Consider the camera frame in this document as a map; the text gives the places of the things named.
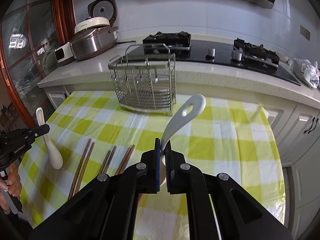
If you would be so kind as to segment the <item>person's left hand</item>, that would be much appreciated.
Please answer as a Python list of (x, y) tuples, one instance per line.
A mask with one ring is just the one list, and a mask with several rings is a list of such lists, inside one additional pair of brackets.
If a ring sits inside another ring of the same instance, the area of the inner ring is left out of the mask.
[(14, 197), (19, 197), (22, 191), (22, 184), (16, 163), (12, 163), (9, 166), (9, 169), (10, 174), (8, 175), (8, 182), (4, 183), (3, 180), (1, 180), (1, 189), (7, 190), (9, 194)]

